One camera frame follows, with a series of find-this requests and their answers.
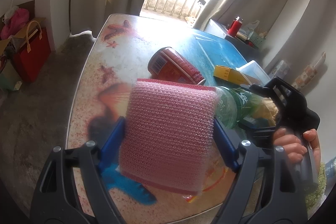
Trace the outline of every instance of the red paper bag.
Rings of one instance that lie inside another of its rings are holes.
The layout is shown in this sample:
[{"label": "red paper bag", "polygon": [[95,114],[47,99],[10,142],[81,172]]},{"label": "red paper bag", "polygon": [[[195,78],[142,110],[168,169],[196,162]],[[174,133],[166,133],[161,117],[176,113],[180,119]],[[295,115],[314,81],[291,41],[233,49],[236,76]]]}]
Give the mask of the red paper bag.
[{"label": "red paper bag", "polygon": [[[35,30],[28,36],[28,30],[32,22],[37,23],[38,31]],[[37,21],[29,22],[26,31],[26,43],[20,50],[13,55],[13,62],[16,71],[25,82],[34,82],[39,74],[43,64],[49,57],[51,50],[49,46],[47,31],[45,28],[41,29]]]}]

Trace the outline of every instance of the finger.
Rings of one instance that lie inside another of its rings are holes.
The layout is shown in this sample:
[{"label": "finger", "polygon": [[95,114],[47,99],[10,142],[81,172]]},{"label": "finger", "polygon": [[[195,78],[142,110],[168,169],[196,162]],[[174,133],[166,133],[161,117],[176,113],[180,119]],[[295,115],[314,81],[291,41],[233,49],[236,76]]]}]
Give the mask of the finger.
[{"label": "finger", "polygon": [[316,148],[320,148],[319,137],[317,136],[317,131],[315,129],[311,129],[306,131],[303,134],[303,137],[310,142],[311,148],[314,150]]},{"label": "finger", "polygon": [[284,146],[284,145],[291,144],[291,143],[301,144],[301,141],[295,135],[289,134],[289,135],[282,136],[282,137],[274,140],[274,142],[273,142],[274,145],[280,145],[280,146]]},{"label": "finger", "polygon": [[303,155],[304,153],[307,153],[307,148],[305,148],[300,143],[291,143],[291,144],[283,145],[283,149],[286,151],[287,154],[295,152],[295,153]]},{"label": "finger", "polygon": [[288,158],[290,162],[294,164],[298,164],[303,160],[303,156],[295,152],[288,154]]},{"label": "finger", "polygon": [[276,140],[285,135],[286,135],[286,128],[280,128],[273,134],[273,140]]}]

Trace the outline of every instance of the bag handle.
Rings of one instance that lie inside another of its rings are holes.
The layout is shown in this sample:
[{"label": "bag handle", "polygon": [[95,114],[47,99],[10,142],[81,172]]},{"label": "bag handle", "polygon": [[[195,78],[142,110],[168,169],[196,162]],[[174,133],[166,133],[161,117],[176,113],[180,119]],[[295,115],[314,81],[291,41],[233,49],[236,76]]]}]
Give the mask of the bag handle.
[{"label": "bag handle", "polygon": [[40,40],[42,39],[42,29],[41,29],[41,25],[40,25],[40,23],[38,23],[36,20],[32,20],[31,22],[28,23],[28,26],[27,26],[27,29],[26,29],[27,52],[30,52],[30,51],[32,50],[32,49],[30,48],[29,39],[31,39],[32,36],[37,32],[37,29],[36,29],[30,36],[28,36],[28,33],[29,33],[29,27],[30,27],[30,25],[31,25],[33,22],[36,22],[36,23],[37,23],[37,27],[40,29],[40,35],[39,35],[39,38],[40,38]]}]

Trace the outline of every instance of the red thermos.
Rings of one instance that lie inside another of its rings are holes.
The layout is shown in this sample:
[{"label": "red thermos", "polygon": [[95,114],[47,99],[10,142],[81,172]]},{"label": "red thermos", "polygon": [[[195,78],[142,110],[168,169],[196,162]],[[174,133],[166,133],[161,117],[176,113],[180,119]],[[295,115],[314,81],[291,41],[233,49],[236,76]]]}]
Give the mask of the red thermos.
[{"label": "red thermos", "polygon": [[240,17],[237,17],[235,21],[231,24],[231,27],[229,28],[227,33],[231,35],[232,37],[235,37],[240,27],[242,26],[242,24],[243,24],[243,20]]}]

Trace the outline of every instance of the clear plastic container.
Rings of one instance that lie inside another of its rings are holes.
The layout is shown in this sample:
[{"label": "clear plastic container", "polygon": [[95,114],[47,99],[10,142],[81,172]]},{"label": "clear plastic container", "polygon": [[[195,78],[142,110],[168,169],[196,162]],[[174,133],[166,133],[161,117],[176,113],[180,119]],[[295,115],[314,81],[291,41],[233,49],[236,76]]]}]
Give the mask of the clear plastic container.
[{"label": "clear plastic container", "polygon": [[254,60],[236,69],[246,75],[260,80],[261,85],[266,85],[271,80],[267,73]]}]

